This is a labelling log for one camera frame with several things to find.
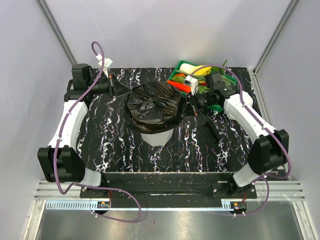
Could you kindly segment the black trash bag roll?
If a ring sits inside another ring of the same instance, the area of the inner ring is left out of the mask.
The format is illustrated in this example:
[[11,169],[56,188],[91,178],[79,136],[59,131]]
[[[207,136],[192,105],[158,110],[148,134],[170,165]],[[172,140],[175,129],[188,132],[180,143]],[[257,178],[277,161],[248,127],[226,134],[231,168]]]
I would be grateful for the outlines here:
[[215,143],[218,143],[222,139],[222,137],[218,133],[216,126],[210,120],[207,120],[205,122],[205,124],[201,125],[199,127],[199,130],[200,130],[200,133],[202,134],[202,136],[204,137],[204,139],[208,143],[215,144]]

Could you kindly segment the white faceted trash bin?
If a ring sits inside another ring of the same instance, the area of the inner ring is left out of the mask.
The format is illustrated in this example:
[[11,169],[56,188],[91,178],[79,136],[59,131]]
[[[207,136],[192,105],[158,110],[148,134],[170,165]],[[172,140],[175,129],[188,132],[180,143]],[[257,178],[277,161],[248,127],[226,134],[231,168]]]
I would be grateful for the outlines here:
[[172,138],[175,128],[163,129],[152,133],[141,133],[142,139],[152,147],[161,147]]

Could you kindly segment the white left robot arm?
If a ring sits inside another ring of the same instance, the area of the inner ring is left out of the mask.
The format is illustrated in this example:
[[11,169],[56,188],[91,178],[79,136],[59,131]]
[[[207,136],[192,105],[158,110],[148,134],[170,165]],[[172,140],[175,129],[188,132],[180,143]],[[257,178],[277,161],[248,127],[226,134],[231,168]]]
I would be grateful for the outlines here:
[[37,158],[48,182],[79,183],[91,186],[98,198],[107,195],[109,186],[102,175],[86,168],[77,153],[77,139],[82,122],[94,96],[107,94],[123,96],[131,89],[120,83],[108,69],[112,61],[99,62],[103,70],[92,68],[86,63],[72,66],[72,79],[68,81],[64,95],[63,112],[57,130],[47,147],[38,149]]

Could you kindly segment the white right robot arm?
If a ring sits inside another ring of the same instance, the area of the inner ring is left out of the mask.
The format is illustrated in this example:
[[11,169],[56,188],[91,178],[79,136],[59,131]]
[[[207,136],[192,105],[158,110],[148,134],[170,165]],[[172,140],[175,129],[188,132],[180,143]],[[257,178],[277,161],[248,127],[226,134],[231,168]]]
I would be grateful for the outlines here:
[[252,142],[247,163],[233,174],[227,186],[231,197],[239,198],[245,193],[246,186],[289,162],[289,134],[266,122],[251,107],[250,95],[235,84],[226,85],[219,72],[205,75],[204,82],[209,89],[207,92],[199,93],[199,82],[190,75],[185,78],[185,82],[190,84],[191,92],[187,100],[195,115],[206,107],[219,105],[226,115],[239,123]]

